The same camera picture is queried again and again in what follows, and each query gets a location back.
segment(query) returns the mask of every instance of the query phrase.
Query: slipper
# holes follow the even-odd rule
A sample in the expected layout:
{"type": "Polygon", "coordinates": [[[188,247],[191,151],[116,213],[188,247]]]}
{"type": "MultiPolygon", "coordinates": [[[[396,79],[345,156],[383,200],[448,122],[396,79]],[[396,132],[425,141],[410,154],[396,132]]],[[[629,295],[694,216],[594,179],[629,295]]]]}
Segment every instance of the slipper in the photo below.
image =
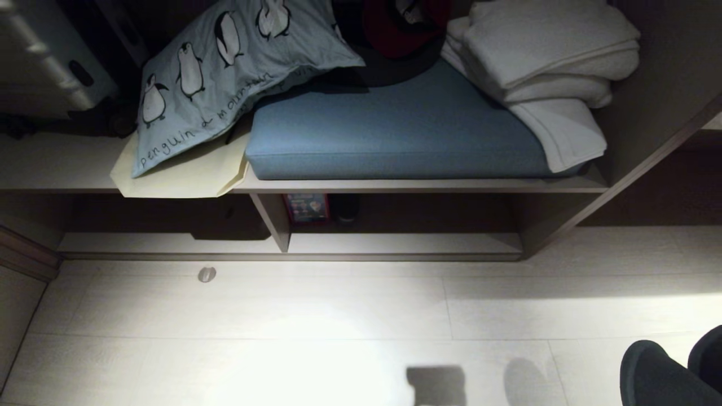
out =
{"type": "Polygon", "coordinates": [[[705,334],[695,344],[687,368],[722,394],[722,326],[705,334]]]}
{"type": "Polygon", "coordinates": [[[652,341],[632,344],[622,359],[624,406],[722,406],[717,393],[652,341]]]}

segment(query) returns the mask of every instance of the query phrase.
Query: penguin print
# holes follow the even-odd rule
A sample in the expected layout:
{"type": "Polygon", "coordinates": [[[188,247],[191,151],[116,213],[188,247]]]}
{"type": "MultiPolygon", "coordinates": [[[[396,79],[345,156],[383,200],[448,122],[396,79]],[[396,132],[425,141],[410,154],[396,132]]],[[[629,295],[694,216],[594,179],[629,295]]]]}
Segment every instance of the penguin print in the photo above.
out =
{"type": "Polygon", "coordinates": [[[148,76],[145,82],[145,91],[143,92],[143,122],[146,128],[150,128],[150,124],[156,120],[163,120],[165,116],[165,99],[160,94],[161,90],[168,88],[160,83],[155,82],[155,74],[148,76]]]}
{"type": "Polygon", "coordinates": [[[233,65],[236,56],[243,55],[240,52],[240,38],[238,37],[238,30],[235,27],[235,22],[230,16],[233,12],[223,12],[216,19],[216,26],[214,33],[216,35],[216,45],[218,46],[218,53],[223,58],[226,66],[233,65]]]}
{"type": "Polygon", "coordinates": [[[288,35],[291,24],[291,11],[285,0],[261,0],[261,10],[256,17],[256,27],[266,40],[280,35],[288,35]]]}
{"type": "Polygon", "coordinates": [[[203,60],[193,52],[191,43],[183,43],[178,49],[178,62],[180,69],[175,82],[178,83],[180,80],[180,89],[192,102],[193,95],[206,89],[203,87],[203,71],[201,70],[203,60]]]}

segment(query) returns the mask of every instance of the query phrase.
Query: towel stack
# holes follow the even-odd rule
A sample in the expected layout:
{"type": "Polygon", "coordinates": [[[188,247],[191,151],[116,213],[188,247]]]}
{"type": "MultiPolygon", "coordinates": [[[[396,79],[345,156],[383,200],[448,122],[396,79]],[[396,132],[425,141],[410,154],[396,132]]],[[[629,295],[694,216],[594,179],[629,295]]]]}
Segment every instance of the towel stack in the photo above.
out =
{"type": "Polygon", "coordinates": [[[603,0],[475,3],[448,24],[442,57],[522,120],[549,169],[599,157],[606,141],[589,108],[639,64],[640,33],[603,0]]]}

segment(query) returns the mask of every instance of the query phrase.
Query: storage cubby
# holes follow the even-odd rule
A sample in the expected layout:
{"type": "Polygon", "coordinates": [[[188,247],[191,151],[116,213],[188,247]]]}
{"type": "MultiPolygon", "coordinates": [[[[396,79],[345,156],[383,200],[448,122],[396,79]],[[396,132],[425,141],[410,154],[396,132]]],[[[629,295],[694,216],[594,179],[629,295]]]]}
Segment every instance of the storage cubby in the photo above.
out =
{"type": "Polygon", "coordinates": [[[292,225],[288,253],[516,259],[522,249],[508,203],[504,194],[361,194],[351,224],[292,225]]]}
{"type": "Polygon", "coordinates": [[[69,258],[108,255],[267,254],[279,249],[250,197],[126,199],[80,194],[59,251],[69,258]]]}

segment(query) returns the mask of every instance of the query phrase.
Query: penguin pillowcase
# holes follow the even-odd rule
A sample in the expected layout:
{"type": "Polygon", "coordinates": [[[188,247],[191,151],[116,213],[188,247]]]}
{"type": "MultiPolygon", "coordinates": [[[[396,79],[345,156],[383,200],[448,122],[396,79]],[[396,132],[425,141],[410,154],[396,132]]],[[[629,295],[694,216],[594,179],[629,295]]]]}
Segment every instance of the penguin pillowcase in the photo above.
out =
{"type": "Polygon", "coordinates": [[[265,95],[364,66],[330,0],[221,0],[143,68],[136,178],[226,132],[265,95]]]}

